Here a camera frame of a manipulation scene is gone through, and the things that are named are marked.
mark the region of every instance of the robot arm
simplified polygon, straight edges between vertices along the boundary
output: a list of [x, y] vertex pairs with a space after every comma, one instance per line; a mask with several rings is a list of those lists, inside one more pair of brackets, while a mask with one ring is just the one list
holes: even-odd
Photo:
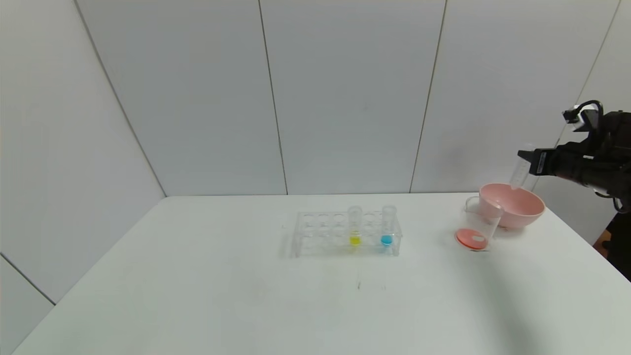
[[563, 117], [575, 132], [589, 135], [580, 143], [518, 151], [530, 162], [529, 173], [574, 181], [613, 199], [616, 211], [631, 210], [631, 113], [603, 115], [602, 104], [592, 100], [565, 111]]

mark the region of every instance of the yellow liquid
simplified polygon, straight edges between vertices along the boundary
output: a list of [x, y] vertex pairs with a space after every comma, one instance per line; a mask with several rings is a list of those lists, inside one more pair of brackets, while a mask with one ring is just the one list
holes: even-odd
[[359, 244], [362, 243], [362, 239], [360, 238], [359, 231], [351, 231], [350, 243], [351, 245], [354, 245], [354, 246], [358, 246]]

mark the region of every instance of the measuring cup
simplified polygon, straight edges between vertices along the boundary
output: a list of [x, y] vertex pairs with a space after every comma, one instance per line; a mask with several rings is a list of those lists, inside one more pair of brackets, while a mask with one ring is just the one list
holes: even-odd
[[488, 250], [504, 210], [479, 196], [469, 197], [461, 211], [456, 240], [471, 250]]

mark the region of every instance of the clear plastic tube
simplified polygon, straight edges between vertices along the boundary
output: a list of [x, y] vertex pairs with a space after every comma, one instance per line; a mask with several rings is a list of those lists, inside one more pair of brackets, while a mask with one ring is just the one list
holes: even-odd
[[[530, 143], [525, 144], [522, 150], [533, 151], [534, 146]], [[517, 157], [517, 164], [513, 170], [513, 174], [510, 177], [510, 188], [516, 190], [524, 186], [526, 178], [528, 177], [528, 171], [530, 170], [530, 162], [522, 157]]]
[[349, 242], [353, 246], [358, 246], [362, 243], [362, 217], [363, 211], [359, 206], [352, 206], [348, 209], [348, 231]]
[[381, 244], [392, 245], [392, 235], [394, 234], [394, 221], [396, 220], [396, 207], [384, 206], [381, 210]]

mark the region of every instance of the plastic bowl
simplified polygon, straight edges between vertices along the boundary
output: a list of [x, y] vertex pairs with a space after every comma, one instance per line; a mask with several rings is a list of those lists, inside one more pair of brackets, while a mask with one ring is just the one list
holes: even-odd
[[522, 188], [512, 189], [509, 184], [493, 183], [480, 188], [481, 200], [495, 201], [502, 206], [504, 214], [500, 226], [522, 228], [534, 222], [546, 210], [539, 196]]

